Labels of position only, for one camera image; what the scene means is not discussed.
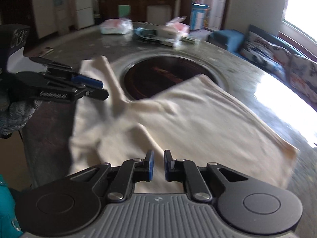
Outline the grey knit gloved hand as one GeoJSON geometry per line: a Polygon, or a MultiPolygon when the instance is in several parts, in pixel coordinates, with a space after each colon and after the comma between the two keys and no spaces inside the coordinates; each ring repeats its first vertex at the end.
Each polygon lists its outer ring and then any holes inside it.
{"type": "Polygon", "coordinates": [[[1,139],[8,139],[12,133],[22,129],[39,108],[42,101],[10,101],[8,95],[1,91],[1,139]]]}

